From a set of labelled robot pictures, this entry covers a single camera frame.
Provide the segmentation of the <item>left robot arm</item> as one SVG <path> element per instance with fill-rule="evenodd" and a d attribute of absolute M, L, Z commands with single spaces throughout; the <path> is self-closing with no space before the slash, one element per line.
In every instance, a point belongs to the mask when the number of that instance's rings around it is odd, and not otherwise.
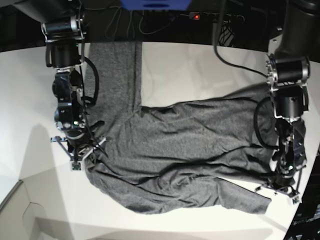
<path fill-rule="evenodd" d="M 278 134 L 278 148 L 272 157 L 276 161 L 275 175 L 270 180 L 276 190 L 292 186 L 294 175 L 306 163 L 306 127 L 302 116 L 309 110 L 309 53 L 319 30 L 320 2 L 289 0 L 281 42 L 267 57 L 270 100 Z"/>

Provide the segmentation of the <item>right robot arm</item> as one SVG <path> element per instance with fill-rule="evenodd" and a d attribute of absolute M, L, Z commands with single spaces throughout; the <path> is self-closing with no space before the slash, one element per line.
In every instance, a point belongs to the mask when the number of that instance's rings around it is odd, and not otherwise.
<path fill-rule="evenodd" d="M 72 147 L 87 142 L 83 117 L 84 8 L 80 0 L 15 0 L 12 5 L 40 23 L 45 38 L 45 64 L 56 70 L 52 92 L 57 99 L 56 128 Z"/>

